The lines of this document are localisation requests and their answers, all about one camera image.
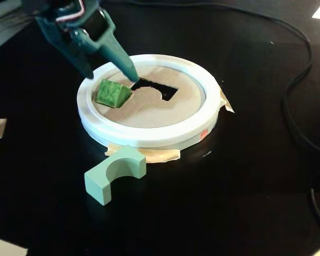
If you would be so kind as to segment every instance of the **wire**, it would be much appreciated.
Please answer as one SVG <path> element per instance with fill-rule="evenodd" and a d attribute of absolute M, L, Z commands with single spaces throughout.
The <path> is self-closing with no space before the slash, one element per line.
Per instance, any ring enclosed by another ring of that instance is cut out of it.
<path fill-rule="evenodd" d="M 315 175 L 314 179 L 312 179 L 311 181 L 310 188 L 309 188 L 309 200 L 313 207 L 313 214 L 320 226 L 320 209 L 316 203 L 315 192 L 314 192 L 314 183 L 318 178 L 320 178 L 320 171 Z"/>
<path fill-rule="evenodd" d="M 83 4 L 82 0 L 78 0 L 78 1 L 79 1 L 79 6 L 81 7 L 81 9 L 78 12 L 73 13 L 73 14 L 69 14 L 66 16 L 58 17 L 58 18 L 56 18 L 56 22 L 66 22 L 66 21 L 74 20 L 74 19 L 77 19 L 77 18 L 83 16 L 83 14 L 85 12 L 84 4 Z"/>
<path fill-rule="evenodd" d="M 279 25 L 283 26 L 284 28 L 288 29 L 290 32 L 293 32 L 296 36 L 298 36 L 306 45 L 307 52 L 308 52 L 308 62 L 304 69 L 296 75 L 293 79 L 291 79 L 285 89 L 285 92 L 282 97 L 281 101 L 281 106 L 282 106 L 282 112 L 283 116 L 287 122 L 289 132 L 295 139 L 295 135 L 298 136 L 298 138 L 302 139 L 310 148 L 320 152 L 320 147 L 313 143 L 297 126 L 296 122 L 293 119 L 292 113 L 289 108 L 289 101 L 288 97 L 291 92 L 291 90 L 301 81 L 303 80 L 309 73 L 312 64 L 313 64 L 313 53 L 311 49 L 311 44 L 308 36 L 300 29 L 296 28 L 294 25 L 290 24 L 287 21 L 271 17 L 269 15 L 265 15 L 263 13 L 259 12 L 254 12 L 254 11 L 249 11 L 245 10 L 242 8 L 238 8 L 235 6 L 231 6 L 228 4 L 223 4 L 223 3 L 210 3 L 210 2 L 193 2 L 193 3 L 158 3 L 158 2 L 137 2 L 137 1 L 126 1 L 123 3 L 128 3 L 128 4 L 133 4 L 133 5 L 138 5 L 138 6 L 153 6 L 153 7 L 204 7 L 204 6 L 212 6 L 212 7 L 217 7 L 217 8 L 222 8 L 226 10 L 232 10 L 232 11 L 237 11 L 237 12 L 242 12 L 245 14 L 250 14 L 253 16 L 261 17 L 264 19 L 271 20 L 275 23 L 278 23 Z M 311 204 L 314 210 L 314 214 L 316 216 L 316 219 L 318 220 L 318 224 L 320 226 L 320 210 L 316 204 L 316 199 L 315 199 L 315 193 L 314 193 L 314 183 L 317 181 L 317 179 L 320 177 L 320 172 L 312 179 L 311 185 L 309 187 L 309 196 L 311 199 Z"/>

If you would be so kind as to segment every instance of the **cutout hole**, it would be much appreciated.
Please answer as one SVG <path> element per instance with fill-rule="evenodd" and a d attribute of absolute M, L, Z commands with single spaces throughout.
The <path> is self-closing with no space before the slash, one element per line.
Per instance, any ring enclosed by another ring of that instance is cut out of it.
<path fill-rule="evenodd" d="M 158 91 L 160 91 L 161 95 L 162 95 L 162 99 L 165 101 L 169 101 L 177 92 L 178 88 L 175 87 L 171 87 L 171 86 L 167 86 L 164 84 L 158 84 L 158 83 L 154 83 L 150 80 L 147 79 L 143 79 L 140 78 L 140 80 L 138 80 L 133 86 L 132 86 L 132 90 L 135 91 L 138 88 L 141 87 L 152 87 L 154 89 L 157 89 Z"/>

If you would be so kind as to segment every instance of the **cardboard disk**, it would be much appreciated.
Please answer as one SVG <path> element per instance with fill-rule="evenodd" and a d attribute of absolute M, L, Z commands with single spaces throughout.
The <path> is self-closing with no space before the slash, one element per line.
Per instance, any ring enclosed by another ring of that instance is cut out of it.
<path fill-rule="evenodd" d="M 162 66 L 139 66 L 140 77 L 178 89 L 173 97 L 162 99 L 159 90 L 141 87 L 129 97 L 120 108 L 110 108 L 95 102 L 98 86 L 94 89 L 92 103 L 105 118 L 130 127 L 156 128 L 179 123 L 194 115 L 205 101 L 205 93 L 200 84 L 191 76 L 172 68 Z M 119 82 L 128 87 L 133 83 L 118 72 L 110 81 Z"/>

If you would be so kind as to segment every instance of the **red sticker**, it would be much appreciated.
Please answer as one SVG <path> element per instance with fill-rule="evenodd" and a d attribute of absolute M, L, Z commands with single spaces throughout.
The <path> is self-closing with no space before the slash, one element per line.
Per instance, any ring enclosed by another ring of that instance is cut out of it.
<path fill-rule="evenodd" d="M 207 136 L 207 129 L 201 132 L 201 140 L 203 140 Z"/>

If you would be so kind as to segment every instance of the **black cable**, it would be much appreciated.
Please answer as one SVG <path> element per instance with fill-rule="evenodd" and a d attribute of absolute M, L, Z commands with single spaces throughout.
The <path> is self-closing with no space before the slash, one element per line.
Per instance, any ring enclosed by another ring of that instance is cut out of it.
<path fill-rule="evenodd" d="M 309 196 L 310 203 L 312 205 L 313 214 L 320 226 L 320 209 L 316 203 L 315 192 L 314 192 L 314 183 L 317 181 L 318 178 L 320 178 L 320 171 L 315 175 L 314 179 L 312 179 L 310 183 L 308 196 Z"/>
<path fill-rule="evenodd" d="M 282 112 L 283 112 L 283 116 L 287 122 L 289 131 L 291 133 L 291 135 L 293 136 L 293 138 L 295 139 L 294 136 L 298 136 L 298 138 L 302 139 L 310 148 L 320 152 L 320 147 L 318 145 L 316 145 L 315 143 L 313 143 L 301 130 L 300 128 L 296 125 L 296 122 L 293 119 L 292 113 L 289 109 L 289 102 L 288 102 L 288 97 L 289 97 L 289 93 L 290 91 L 302 80 L 304 79 L 311 67 L 312 67 L 312 62 L 313 62 L 313 53 L 312 53 L 312 49 L 311 49 L 311 44 L 310 44 L 310 40 L 308 38 L 308 36 L 301 31 L 300 29 L 296 28 L 294 25 L 290 24 L 289 22 L 286 22 L 284 20 L 275 18 L 275 17 L 271 17 L 259 12 L 254 12 L 254 11 L 249 11 L 249 10 L 245 10 L 242 8 L 238 8 L 235 6 L 231 6 L 228 4 L 223 4 L 223 3 L 209 3 L 209 2 L 193 2 L 193 3 L 158 3 L 158 2 L 137 2 L 137 1 L 126 1 L 126 2 L 122 2 L 122 3 L 128 3 L 128 4 L 133 4 L 133 5 L 138 5 L 138 6 L 153 6 L 153 7 L 204 7 L 204 6 L 212 6 L 212 7 L 217 7 L 217 8 L 223 8 L 226 10 L 232 10 L 232 11 L 237 11 L 237 12 L 242 12 L 245 14 L 251 14 L 257 17 L 261 17 L 264 19 L 268 19 L 271 20 L 273 22 L 276 22 L 278 24 L 280 24 L 281 26 L 285 27 L 286 29 L 288 29 L 290 32 L 293 32 L 296 36 L 298 36 L 306 45 L 307 48 L 307 52 L 308 52 L 308 62 L 307 65 L 304 67 L 304 69 L 296 76 L 294 77 L 287 85 L 285 92 L 283 94 L 282 97 Z M 315 200 L 315 193 L 314 193 L 314 183 L 317 181 L 317 179 L 320 177 L 320 172 L 312 179 L 311 185 L 309 187 L 309 196 L 311 199 L 311 204 L 314 210 L 314 214 L 316 216 L 316 219 L 318 221 L 318 224 L 320 225 L 320 210 L 316 204 L 316 200 Z"/>

